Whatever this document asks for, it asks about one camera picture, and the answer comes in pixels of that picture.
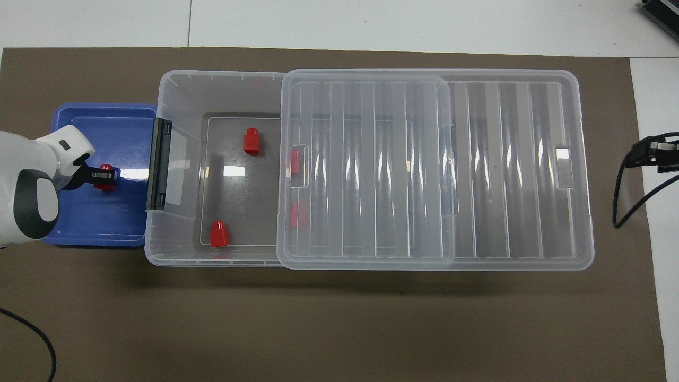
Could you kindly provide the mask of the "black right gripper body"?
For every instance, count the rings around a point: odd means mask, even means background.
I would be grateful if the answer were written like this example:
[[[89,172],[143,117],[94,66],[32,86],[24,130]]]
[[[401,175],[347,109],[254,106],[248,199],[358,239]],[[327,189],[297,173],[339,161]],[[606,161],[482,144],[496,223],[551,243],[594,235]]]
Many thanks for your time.
[[[659,172],[678,171],[678,140],[662,137],[659,142]]]

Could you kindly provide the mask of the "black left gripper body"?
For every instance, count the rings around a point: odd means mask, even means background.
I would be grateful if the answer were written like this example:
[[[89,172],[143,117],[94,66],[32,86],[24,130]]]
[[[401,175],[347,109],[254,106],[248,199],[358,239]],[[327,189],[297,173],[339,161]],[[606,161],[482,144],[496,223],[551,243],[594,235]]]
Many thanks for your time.
[[[84,184],[94,184],[93,173],[95,168],[91,166],[80,166],[68,182],[68,190],[75,190]]]

